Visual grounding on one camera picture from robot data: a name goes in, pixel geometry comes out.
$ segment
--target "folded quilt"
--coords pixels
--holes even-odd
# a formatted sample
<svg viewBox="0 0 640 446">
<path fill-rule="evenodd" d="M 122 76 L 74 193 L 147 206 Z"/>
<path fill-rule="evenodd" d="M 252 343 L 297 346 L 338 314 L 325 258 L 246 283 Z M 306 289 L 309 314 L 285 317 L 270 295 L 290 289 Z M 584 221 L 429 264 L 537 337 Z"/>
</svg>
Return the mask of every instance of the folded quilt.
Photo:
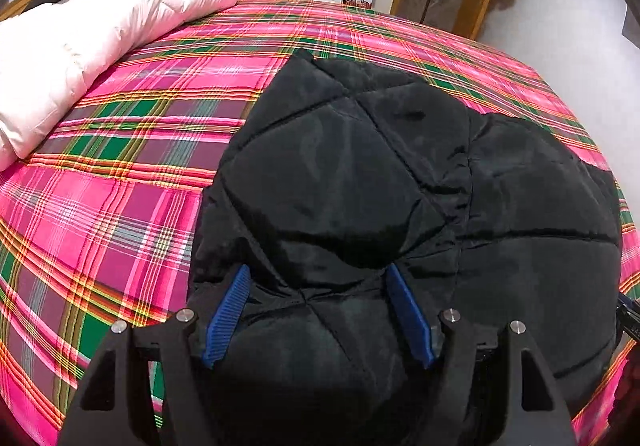
<svg viewBox="0 0 640 446">
<path fill-rule="evenodd" d="M 0 22 L 0 170 L 127 51 L 238 0 L 69 0 Z"/>
</svg>

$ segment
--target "plaid bedsheet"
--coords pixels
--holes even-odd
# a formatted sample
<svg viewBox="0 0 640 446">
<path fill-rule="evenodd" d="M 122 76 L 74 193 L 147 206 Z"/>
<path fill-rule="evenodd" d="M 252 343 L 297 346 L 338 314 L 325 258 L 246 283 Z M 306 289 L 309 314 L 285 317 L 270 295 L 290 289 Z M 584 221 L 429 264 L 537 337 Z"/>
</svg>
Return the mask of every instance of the plaid bedsheet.
<svg viewBox="0 0 640 446">
<path fill-rule="evenodd" d="M 40 148 L 0 174 L 0 394 L 42 446 L 55 444 L 109 325 L 161 322 L 184 304 L 200 190 L 296 48 L 418 73 L 480 112 L 530 119 L 607 166 L 535 71 L 448 33 L 270 0 L 241 0 L 169 33 L 103 73 Z M 620 204 L 621 289 L 637 298 L 640 242 L 622 193 Z M 581 446 L 606 429 L 629 348 L 574 421 Z M 157 365 L 150 375 L 159 411 Z"/>
</svg>

